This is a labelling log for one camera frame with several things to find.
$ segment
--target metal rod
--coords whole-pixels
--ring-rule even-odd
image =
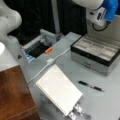
[[[57,0],[51,0],[56,34],[60,34]]]

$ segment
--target tabletop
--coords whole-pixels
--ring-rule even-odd
[[[70,32],[52,47],[49,55],[42,54],[23,68],[26,81],[34,77],[45,65],[49,58],[55,58],[81,36]],[[71,59],[71,52],[68,51],[61,56],[55,64],[64,72],[72,83],[83,93],[80,99],[80,105],[83,110],[90,114],[92,120],[118,120],[120,117],[120,64],[108,76],[104,76]],[[41,78],[45,71],[38,75],[29,87],[32,96],[40,109],[43,120],[69,120],[64,118],[59,110],[37,89],[35,83]],[[105,92],[96,91],[89,87],[80,85],[78,81],[84,81],[89,84],[102,88]]]

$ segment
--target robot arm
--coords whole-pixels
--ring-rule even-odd
[[[72,0],[87,9],[87,19],[92,23],[103,26],[105,21],[114,19],[118,8],[118,0]]]

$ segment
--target black object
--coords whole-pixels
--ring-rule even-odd
[[[100,30],[98,30],[98,29],[95,28],[95,24],[94,24],[94,23],[92,24],[92,27],[93,27],[93,29],[94,29],[95,31],[97,31],[97,32],[102,32],[102,31],[106,30],[106,29],[109,27],[110,23],[111,23],[110,21],[107,21],[105,27],[102,28],[102,29],[100,29]]]
[[[98,90],[98,91],[104,92],[104,90],[102,90],[101,88],[96,87],[96,86],[93,86],[93,85],[90,85],[90,84],[85,83],[85,82],[83,82],[83,81],[79,81],[79,83],[82,84],[82,85],[85,85],[85,86],[87,86],[87,87],[93,88],[93,89],[95,89],[95,90]]]
[[[78,54],[78,55],[81,55],[81,56],[83,56],[83,57],[86,57],[86,58],[89,58],[89,59],[91,59],[91,60],[93,60],[93,61],[96,61],[96,62],[98,62],[98,63],[100,63],[100,64],[102,64],[102,65],[105,65],[105,66],[107,66],[107,67],[110,67],[110,65],[114,62],[114,60],[119,56],[119,54],[120,54],[120,49],[117,51],[117,53],[112,57],[112,59],[110,60],[110,61],[107,61],[107,60],[105,60],[105,59],[102,59],[102,58],[100,58],[99,56],[95,56],[95,55],[93,55],[93,54],[90,54],[90,53],[88,53],[88,52],[86,52],[86,51],[83,51],[83,50],[80,50],[80,49],[78,49],[78,48],[76,48],[76,47],[74,47],[74,44],[76,43],[76,42],[74,42],[72,45],[71,45],[71,51],[72,52],[74,52],[74,53],[76,53],[76,54]]]

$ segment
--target wire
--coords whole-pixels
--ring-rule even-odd
[[[52,59],[50,62],[48,62],[46,64],[46,66],[44,66],[42,68],[42,70],[40,70],[33,78],[31,78],[30,80],[28,80],[27,83],[30,83],[31,81],[33,81],[39,74],[41,74],[44,70],[46,70],[48,67],[50,67],[52,64],[55,63],[55,61],[62,55],[64,55],[66,52],[68,52],[70,50],[70,48],[68,48],[67,50],[65,50],[63,53],[59,54],[57,57],[55,57],[54,59]]]
[[[93,29],[94,29],[95,31],[97,31],[97,32],[102,32],[102,31],[104,31],[104,30],[106,30],[106,29],[108,28],[108,26],[110,25],[110,23],[111,23],[110,21],[107,21],[105,27],[102,28],[102,29],[96,29],[94,23],[92,24],[92,27],[93,27]]]

